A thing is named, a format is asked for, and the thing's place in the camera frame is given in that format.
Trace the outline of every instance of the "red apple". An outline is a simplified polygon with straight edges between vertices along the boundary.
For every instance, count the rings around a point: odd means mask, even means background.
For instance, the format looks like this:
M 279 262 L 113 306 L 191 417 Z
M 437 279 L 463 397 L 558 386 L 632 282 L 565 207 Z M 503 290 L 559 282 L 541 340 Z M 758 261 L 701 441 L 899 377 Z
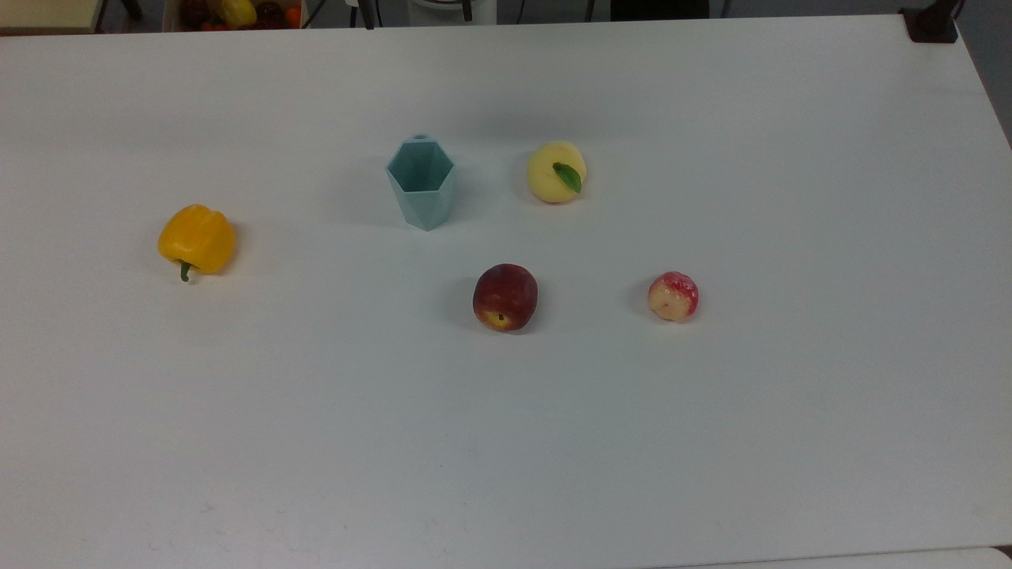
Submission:
M 522 266 L 497 264 L 478 279 L 472 307 L 478 320 L 493 330 L 519 330 L 537 308 L 537 281 Z
M 657 277 L 647 291 L 650 309 L 665 320 L 688 320 L 699 304 L 699 289 L 688 276 L 675 271 Z

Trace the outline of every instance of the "black stand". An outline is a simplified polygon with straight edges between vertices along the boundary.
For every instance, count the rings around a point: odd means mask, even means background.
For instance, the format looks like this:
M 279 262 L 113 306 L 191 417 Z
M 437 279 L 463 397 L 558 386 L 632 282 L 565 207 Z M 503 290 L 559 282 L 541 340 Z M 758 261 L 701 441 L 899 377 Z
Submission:
M 901 8 L 910 38 L 918 44 L 955 44 L 959 36 L 952 20 L 956 2 L 958 0 L 938 0 L 923 10 Z

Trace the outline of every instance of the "white object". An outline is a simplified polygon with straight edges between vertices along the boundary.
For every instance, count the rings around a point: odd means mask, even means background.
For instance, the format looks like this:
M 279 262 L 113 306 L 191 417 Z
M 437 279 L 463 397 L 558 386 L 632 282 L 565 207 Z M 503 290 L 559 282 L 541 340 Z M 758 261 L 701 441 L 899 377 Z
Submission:
M 474 0 L 472 21 L 463 20 L 460 0 L 407 0 L 408 23 L 412 26 L 428 25 L 495 25 L 497 0 Z
M 0 38 L 3 569 L 1012 536 L 1012 152 L 961 42 L 898 15 L 58 39 Z M 384 173 L 421 132 L 458 167 L 430 233 Z M 589 173 L 550 207 L 524 167 L 558 139 Z M 155 245 L 192 202 L 238 250 L 183 284 Z M 522 334 L 472 314 L 500 262 L 538 278 Z M 650 313 L 665 270 L 690 323 Z

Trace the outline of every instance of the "small red and white peach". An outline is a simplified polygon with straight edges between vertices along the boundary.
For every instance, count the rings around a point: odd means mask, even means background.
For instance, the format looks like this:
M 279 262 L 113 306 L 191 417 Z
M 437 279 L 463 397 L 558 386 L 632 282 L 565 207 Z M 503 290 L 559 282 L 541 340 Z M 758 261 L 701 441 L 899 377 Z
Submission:
M 647 303 L 661 318 L 684 322 L 699 305 L 699 289 L 691 278 L 672 270 L 658 276 L 650 286 Z

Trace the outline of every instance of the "cable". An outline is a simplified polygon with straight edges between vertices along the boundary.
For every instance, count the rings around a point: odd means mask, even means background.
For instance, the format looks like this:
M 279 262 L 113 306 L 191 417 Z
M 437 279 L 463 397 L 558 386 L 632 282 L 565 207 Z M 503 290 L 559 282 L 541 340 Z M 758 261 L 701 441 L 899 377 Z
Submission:
M 303 29 L 306 29 L 311 23 L 313 23 L 313 18 L 315 18 L 316 15 L 320 13 L 320 8 L 323 8 L 323 5 L 326 4 L 326 3 L 327 3 L 327 0 L 320 0 L 320 3 L 317 4 L 316 9 L 313 10 L 312 13 L 310 13 L 310 17 L 307 18 L 306 19 L 306 23 L 303 24 Z

